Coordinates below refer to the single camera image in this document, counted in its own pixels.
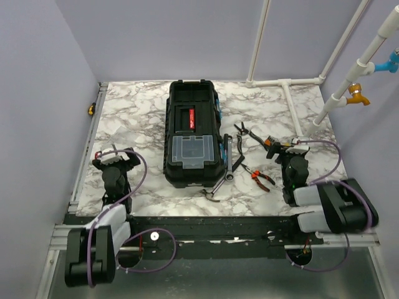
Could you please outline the black plastic toolbox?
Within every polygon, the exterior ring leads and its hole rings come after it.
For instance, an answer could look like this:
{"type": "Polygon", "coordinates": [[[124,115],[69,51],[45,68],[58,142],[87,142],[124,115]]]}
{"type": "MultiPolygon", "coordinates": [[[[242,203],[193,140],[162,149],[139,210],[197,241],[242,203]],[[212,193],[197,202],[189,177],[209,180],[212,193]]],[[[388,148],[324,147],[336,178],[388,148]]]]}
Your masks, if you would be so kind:
{"type": "Polygon", "coordinates": [[[170,84],[163,174],[175,188],[214,186],[225,174],[219,96],[210,80],[170,84]]]}

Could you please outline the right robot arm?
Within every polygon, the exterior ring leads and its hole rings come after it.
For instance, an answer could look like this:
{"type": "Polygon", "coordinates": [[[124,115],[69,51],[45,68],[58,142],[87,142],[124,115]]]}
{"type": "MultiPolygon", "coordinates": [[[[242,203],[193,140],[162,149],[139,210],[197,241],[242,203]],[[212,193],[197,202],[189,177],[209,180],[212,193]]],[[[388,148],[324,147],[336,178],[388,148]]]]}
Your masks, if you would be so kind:
{"type": "Polygon", "coordinates": [[[291,207],[320,206],[321,211],[296,215],[297,223],[287,228],[287,238],[294,244],[308,239],[310,232],[333,234],[361,233],[379,223],[376,208],[354,178],[328,181],[342,160],[340,148],[327,140],[292,140],[281,143],[272,138],[264,142],[267,158],[277,155],[281,166],[282,194],[291,207]],[[309,182],[309,162],[305,158],[310,143],[324,143],[335,147],[339,158],[327,174],[309,182]]]}

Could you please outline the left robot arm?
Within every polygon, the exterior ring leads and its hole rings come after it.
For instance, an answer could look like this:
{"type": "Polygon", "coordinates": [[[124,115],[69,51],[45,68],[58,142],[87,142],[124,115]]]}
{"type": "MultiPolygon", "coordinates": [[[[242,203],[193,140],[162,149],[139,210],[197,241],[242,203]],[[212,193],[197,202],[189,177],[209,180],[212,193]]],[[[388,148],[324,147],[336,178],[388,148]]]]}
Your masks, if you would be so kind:
{"type": "Polygon", "coordinates": [[[68,287],[111,283],[120,247],[138,240],[137,229],[127,220],[135,192],[127,173],[141,164],[140,158],[133,148],[114,148],[108,153],[96,153],[92,164],[102,172],[103,206],[94,220],[68,233],[64,274],[68,287]]]}

